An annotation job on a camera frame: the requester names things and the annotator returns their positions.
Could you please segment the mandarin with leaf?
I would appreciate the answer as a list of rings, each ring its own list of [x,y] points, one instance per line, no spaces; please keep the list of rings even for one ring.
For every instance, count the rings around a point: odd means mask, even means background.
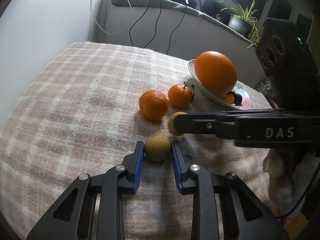
[[[170,103],[177,108],[186,108],[194,100],[195,85],[183,84],[173,85],[168,91],[168,99]]]

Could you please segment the brown kiwi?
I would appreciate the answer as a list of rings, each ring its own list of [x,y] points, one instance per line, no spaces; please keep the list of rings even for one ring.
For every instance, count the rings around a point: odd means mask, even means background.
[[[170,116],[168,121],[168,129],[173,136],[179,137],[183,135],[183,133],[178,132],[177,129],[175,128],[174,120],[177,116],[185,115],[185,114],[186,114],[185,112],[176,112]]]
[[[145,155],[155,162],[164,161],[170,153],[170,139],[166,135],[157,135],[146,140]]]

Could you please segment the mandarin without leaf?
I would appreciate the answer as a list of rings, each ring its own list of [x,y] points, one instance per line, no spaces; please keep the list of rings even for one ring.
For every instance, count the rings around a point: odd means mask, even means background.
[[[141,115],[150,121],[161,121],[167,114],[169,100],[158,90],[148,90],[139,98]]]

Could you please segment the small kumquat on plate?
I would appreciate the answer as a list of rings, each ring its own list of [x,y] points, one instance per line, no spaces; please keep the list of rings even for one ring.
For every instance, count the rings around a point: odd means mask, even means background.
[[[232,105],[234,103],[234,101],[235,101],[235,97],[234,97],[233,94],[226,94],[223,97],[223,101],[226,102],[229,105]]]

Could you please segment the floral white plate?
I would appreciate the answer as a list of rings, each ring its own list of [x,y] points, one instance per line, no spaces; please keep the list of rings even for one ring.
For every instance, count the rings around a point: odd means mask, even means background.
[[[200,81],[195,73],[195,59],[188,61],[188,70],[189,70],[191,76],[193,77],[193,79],[195,80],[196,84],[198,85],[199,89],[201,90],[201,92],[207,98],[209,98],[211,101],[213,101],[214,103],[216,103],[220,106],[223,106],[223,107],[228,107],[228,108],[236,109],[236,110],[249,110],[249,109],[251,109],[252,100],[249,97],[249,94],[247,93],[246,89],[244,88],[244,85],[240,81],[236,82],[236,85],[234,86],[232,91],[235,94],[235,97],[234,97],[235,99],[236,99],[236,96],[238,95],[239,99],[242,100],[241,104],[239,104],[239,105],[236,105],[235,103],[229,104],[229,103],[225,102],[223,99],[212,94],[210,91],[208,91],[206,88],[204,88],[204,86],[200,83]]]

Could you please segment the large orange outside plate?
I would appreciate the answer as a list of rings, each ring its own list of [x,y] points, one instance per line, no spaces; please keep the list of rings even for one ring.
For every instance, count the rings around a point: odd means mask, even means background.
[[[222,97],[231,91],[237,81],[232,61],[217,51],[205,51],[195,60],[195,74],[208,91]]]

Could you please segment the orange plastic bag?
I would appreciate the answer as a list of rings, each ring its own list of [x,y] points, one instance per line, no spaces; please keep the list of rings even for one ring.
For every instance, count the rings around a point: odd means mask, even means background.
[[[295,217],[286,217],[280,220],[290,239],[296,239],[306,228],[309,220],[300,212]]]

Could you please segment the potted spider plant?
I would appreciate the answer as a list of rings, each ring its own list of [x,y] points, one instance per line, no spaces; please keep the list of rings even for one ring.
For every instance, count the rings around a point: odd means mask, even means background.
[[[237,0],[232,0],[237,4],[235,7],[224,7],[220,11],[228,11],[231,18],[228,23],[228,27],[242,35],[244,38],[250,40],[250,45],[247,47],[256,47],[261,39],[261,33],[259,31],[258,19],[254,15],[258,10],[255,8],[255,0],[251,5],[245,8]]]

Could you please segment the white cloth bundle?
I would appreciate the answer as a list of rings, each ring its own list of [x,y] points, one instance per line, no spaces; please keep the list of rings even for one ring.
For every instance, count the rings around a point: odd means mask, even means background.
[[[273,211],[299,213],[304,203],[303,193],[316,177],[319,158],[307,151],[270,149],[263,161],[263,171],[269,175],[268,196]]]

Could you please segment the grey windowsill cushion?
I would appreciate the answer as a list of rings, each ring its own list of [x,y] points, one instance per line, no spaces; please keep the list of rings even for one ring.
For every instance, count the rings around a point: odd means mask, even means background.
[[[203,12],[200,12],[196,9],[191,8],[191,7],[187,7],[186,5],[183,5],[183,4],[180,4],[177,2],[173,2],[170,0],[129,0],[129,2],[131,4],[132,8],[133,7],[146,8],[147,6],[149,6],[150,8],[159,8],[160,3],[161,3],[162,9],[177,10],[182,13],[186,13],[187,15],[190,15],[190,16],[201,17],[205,21],[207,21],[213,25],[216,25],[222,29],[225,29],[227,32],[235,35],[236,37],[240,38],[241,40],[244,40],[244,41],[248,42],[249,44],[252,43],[249,39],[245,38],[244,36],[242,36],[241,34],[236,32],[232,28],[228,27],[227,25],[219,22],[218,20],[212,18],[211,16],[208,16],[207,14],[205,14]]]

